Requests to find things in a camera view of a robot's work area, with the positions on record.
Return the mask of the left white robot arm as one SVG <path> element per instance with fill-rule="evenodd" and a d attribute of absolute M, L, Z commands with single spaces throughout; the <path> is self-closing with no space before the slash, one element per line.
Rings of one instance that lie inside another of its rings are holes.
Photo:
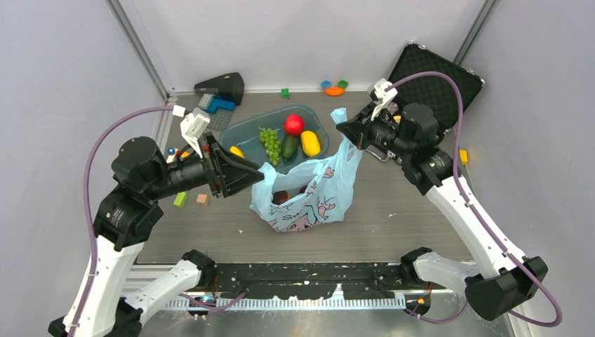
<path fill-rule="evenodd" d="M 116 187 L 101 201 L 92 225 L 96 255 L 71 310 L 49 324 L 50 335 L 138 336 L 178 295 L 214 285 L 215 262 L 191 250 L 137 293 L 123 293 L 136 258 L 163 216 L 161 199 L 203 185 L 216 197 L 230 197 L 264 178 L 256 164 L 225 150 L 211 133 L 202 135 L 199 147 L 203 156 L 169 163 L 151 138 L 132 138 L 121 146 L 112 162 Z"/>

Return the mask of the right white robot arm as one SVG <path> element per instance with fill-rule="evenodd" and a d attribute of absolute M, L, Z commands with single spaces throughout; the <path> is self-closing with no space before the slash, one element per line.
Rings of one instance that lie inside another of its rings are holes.
<path fill-rule="evenodd" d="M 401 259 L 401 281 L 410 288 L 432 282 L 464 297 L 482 319 L 493 321 L 537 292 L 549 268 L 528 257 L 480 205 L 450 155 L 439 149 L 440 123 L 432 109 L 413 103 L 373 117 L 368 105 L 337 129 L 364 150 L 373 145 L 400 159 L 406 179 L 442 212 L 475 260 L 466 265 L 422 247 Z"/>

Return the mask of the light blue plastic bag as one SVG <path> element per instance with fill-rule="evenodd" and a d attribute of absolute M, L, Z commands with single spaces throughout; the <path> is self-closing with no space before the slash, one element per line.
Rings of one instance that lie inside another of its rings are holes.
<path fill-rule="evenodd" d="M 324 159 L 308 159 L 279 173 L 269 163 L 259 171 L 264 180 L 252 185 L 250 209 L 277 232 L 299 232 L 342 221 L 354 201 L 354 183 L 363 152 L 344 136 L 337 152 Z M 300 194 L 301 187 L 307 186 Z M 291 199 L 272 203 L 274 192 L 285 190 Z"/>

